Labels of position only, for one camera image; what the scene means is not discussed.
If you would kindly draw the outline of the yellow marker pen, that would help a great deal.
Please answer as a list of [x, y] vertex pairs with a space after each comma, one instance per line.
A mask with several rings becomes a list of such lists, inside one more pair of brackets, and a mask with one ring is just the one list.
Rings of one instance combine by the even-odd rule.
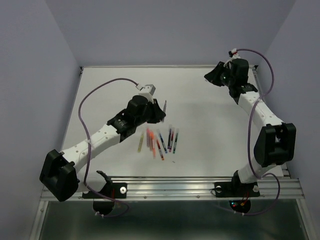
[[140, 153], [141, 150], [142, 150], [143, 141], [144, 141], [144, 132], [142, 132], [141, 135], [140, 135], [139, 144], [138, 144], [138, 149], [137, 149], [137, 152], [138, 152], [138, 153]]

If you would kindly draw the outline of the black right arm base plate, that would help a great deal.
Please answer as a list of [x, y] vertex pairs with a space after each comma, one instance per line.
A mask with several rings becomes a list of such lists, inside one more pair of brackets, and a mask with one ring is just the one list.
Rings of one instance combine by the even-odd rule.
[[210, 192], [217, 198], [229, 198], [229, 206], [236, 213], [248, 214], [251, 209], [251, 198], [259, 197], [257, 182], [232, 183], [231, 181], [215, 182]]

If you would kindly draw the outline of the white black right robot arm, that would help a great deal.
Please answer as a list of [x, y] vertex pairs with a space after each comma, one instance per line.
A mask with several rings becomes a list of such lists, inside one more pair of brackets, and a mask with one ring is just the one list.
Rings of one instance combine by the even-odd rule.
[[296, 143], [295, 125], [285, 123], [270, 110], [255, 85], [248, 82], [248, 73], [249, 63], [241, 58], [220, 61], [211, 72], [211, 83], [227, 87], [235, 103], [248, 114], [248, 124], [259, 130], [254, 147], [248, 149], [248, 164], [237, 170], [230, 182], [235, 195], [242, 195], [249, 184], [291, 161]]

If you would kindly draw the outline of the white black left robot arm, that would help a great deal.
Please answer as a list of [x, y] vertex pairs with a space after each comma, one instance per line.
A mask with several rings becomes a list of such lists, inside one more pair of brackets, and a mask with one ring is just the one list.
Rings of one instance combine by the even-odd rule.
[[[100, 197], [111, 184], [99, 170], [120, 177], [212, 177], [224, 173], [221, 151], [224, 92], [204, 79], [203, 68], [86, 68], [76, 93], [62, 146], [63, 157], [74, 163], [77, 178], [89, 180]], [[164, 122], [151, 125], [167, 140], [169, 127], [179, 129], [177, 149], [164, 157], [139, 147], [148, 124], [121, 140], [107, 121], [139, 93], [136, 84], [153, 85], [154, 98], [165, 109]]]

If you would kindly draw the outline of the grey purple marker pen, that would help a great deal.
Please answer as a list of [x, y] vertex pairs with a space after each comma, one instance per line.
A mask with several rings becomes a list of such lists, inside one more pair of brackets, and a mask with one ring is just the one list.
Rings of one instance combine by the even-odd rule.
[[167, 109], [167, 100], [164, 101], [164, 105], [163, 105], [163, 112], [166, 113], [166, 109]]

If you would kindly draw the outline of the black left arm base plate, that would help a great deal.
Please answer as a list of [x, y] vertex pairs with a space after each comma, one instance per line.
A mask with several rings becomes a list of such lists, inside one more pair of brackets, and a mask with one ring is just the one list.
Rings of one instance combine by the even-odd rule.
[[[127, 198], [128, 184], [126, 182], [113, 182], [112, 178], [101, 170], [96, 171], [104, 179], [104, 185], [99, 191], [89, 188], [88, 193], [83, 193], [85, 199], [104, 199], [107, 201], [98, 201], [92, 204], [94, 214], [103, 219], [115, 218], [125, 215], [130, 206], [123, 202]], [[112, 213], [116, 207], [124, 206], [124, 210], [118, 213]]]

